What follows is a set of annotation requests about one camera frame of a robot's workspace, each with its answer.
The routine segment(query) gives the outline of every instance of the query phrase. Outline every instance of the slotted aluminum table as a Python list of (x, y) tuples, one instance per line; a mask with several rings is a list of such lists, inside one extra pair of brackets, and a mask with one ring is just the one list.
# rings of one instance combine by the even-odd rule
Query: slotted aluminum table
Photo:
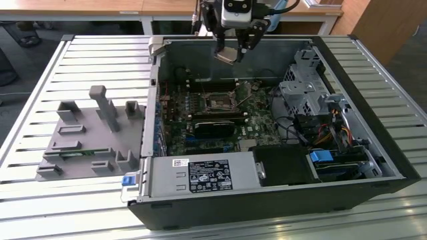
[(361, 42), (348, 36), (324, 40), (424, 178), (396, 194), (334, 213), (150, 231), (121, 200), (121, 176), (34, 181), (61, 100), (95, 107), (89, 91), (105, 85), (117, 106), (129, 100), (146, 104), (149, 40), (75, 36), (61, 42), (0, 149), (0, 239), (372, 240), (420, 239), (427, 234), (427, 116)]

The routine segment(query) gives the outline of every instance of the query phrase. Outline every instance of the motherboard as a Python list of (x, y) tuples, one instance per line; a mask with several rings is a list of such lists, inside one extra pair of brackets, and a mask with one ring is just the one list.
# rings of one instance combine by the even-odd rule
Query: motherboard
[(247, 152), (281, 144), (273, 87), (257, 79), (211, 84), (190, 76), (186, 84), (162, 87), (167, 155)]

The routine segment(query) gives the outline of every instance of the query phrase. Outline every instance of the blue latch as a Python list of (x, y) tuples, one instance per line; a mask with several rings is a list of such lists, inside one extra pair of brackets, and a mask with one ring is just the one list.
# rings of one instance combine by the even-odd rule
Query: blue latch
[(137, 184), (137, 176), (125, 176), (122, 180), (122, 186), (134, 186)]
[(329, 150), (320, 150), (310, 153), (312, 161), (316, 162), (332, 162), (334, 161), (332, 152)]

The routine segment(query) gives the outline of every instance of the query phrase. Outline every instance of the power supply label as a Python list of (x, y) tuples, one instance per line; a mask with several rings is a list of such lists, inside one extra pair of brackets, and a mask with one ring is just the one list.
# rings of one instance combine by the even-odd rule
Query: power supply label
[(229, 160), (189, 162), (189, 180), (194, 194), (233, 190)]

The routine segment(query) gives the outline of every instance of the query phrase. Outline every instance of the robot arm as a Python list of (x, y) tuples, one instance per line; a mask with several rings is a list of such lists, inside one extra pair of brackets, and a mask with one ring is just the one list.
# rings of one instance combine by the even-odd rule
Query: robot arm
[[(276, 10), (258, 0), (203, 0), (201, 14), (206, 29), (217, 38), (215, 57), (230, 64), (239, 63), (246, 52), (259, 44), (271, 25), (266, 17), (292, 11), (300, 3), (297, 0), (293, 6)], [(238, 49), (226, 47), (229, 29), (235, 29)]]

